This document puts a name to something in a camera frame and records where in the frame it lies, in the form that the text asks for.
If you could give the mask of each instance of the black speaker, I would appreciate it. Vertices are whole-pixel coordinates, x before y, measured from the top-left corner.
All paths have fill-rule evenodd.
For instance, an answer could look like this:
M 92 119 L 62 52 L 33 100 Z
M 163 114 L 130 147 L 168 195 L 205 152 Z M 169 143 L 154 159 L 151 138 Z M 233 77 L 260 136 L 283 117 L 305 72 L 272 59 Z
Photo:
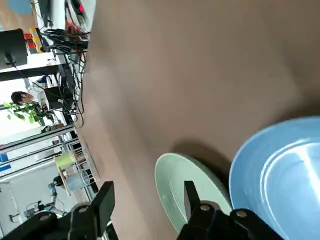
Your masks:
M 28 63 L 27 47 L 22 29 L 0 31 L 0 69 Z

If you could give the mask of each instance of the table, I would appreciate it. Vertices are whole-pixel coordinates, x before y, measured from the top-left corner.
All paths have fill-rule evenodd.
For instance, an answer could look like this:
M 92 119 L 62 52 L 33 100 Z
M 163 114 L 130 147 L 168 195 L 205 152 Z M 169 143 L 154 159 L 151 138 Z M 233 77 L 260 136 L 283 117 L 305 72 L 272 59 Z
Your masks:
M 154 181 L 161 154 L 227 175 L 256 131 L 319 113 L 319 18 L 298 0 L 97 1 L 77 132 L 115 183 L 119 239 L 177 235 Z

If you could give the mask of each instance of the green leaves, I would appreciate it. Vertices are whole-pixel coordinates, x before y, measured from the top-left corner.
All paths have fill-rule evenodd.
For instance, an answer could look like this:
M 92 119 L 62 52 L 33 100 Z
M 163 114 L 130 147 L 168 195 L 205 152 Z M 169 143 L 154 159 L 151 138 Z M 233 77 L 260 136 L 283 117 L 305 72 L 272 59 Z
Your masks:
M 3 103 L 3 106 L 5 106 L 6 108 L 10 108 L 10 107 L 11 107 L 10 105 L 11 105 L 11 104 L 6 103 L 6 102 Z
M 29 116 L 29 122 L 33 124 L 35 122 L 35 118 L 33 116 Z
M 41 120 L 43 117 L 46 116 L 46 114 L 37 106 L 36 104 L 29 104 L 26 103 L 22 106 L 14 104 L 14 103 L 3 103 L 3 106 L 5 106 L 8 111 L 7 118 L 9 120 L 12 119 L 12 116 L 16 116 L 18 119 L 21 119 L 23 121 L 26 120 L 26 118 L 29 119 L 29 122 L 31 124 L 38 122 Z
M 18 119 L 21 119 L 21 120 L 25 120 L 26 119 L 26 117 L 24 116 L 24 115 L 22 115 L 22 114 L 20 114 L 20 113 L 14 113 L 14 115 L 18 118 Z

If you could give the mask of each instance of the metal screw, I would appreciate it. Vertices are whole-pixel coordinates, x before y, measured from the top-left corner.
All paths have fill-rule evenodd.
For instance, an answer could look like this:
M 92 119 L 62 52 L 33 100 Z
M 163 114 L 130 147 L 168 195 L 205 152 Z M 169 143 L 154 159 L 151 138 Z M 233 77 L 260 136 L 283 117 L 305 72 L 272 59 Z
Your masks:
M 245 218 L 247 216 L 246 212 L 244 211 L 237 211 L 235 214 L 240 218 Z
M 50 218 L 50 216 L 51 216 L 51 214 L 44 215 L 44 216 L 40 217 L 40 221 L 46 221 L 46 220 L 48 220 Z
M 209 205 L 207 205 L 207 204 L 202 204 L 202 205 L 200 206 L 200 209 L 201 209 L 202 211 L 209 211 L 209 210 L 210 210 L 210 207 L 209 207 Z
M 82 207 L 78 210 L 79 213 L 84 213 L 85 211 L 87 211 L 87 207 Z

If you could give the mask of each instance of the light green plate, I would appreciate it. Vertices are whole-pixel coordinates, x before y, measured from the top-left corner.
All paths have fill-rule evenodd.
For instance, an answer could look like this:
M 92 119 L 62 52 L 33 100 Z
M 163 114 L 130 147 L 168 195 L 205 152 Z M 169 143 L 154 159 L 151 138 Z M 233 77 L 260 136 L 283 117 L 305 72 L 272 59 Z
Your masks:
M 217 203 L 227 215 L 232 211 L 229 194 L 221 181 L 192 157 L 165 153 L 157 160 L 154 175 L 163 208 L 178 233 L 187 223 L 185 181 L 194 182 L 200 200 Z

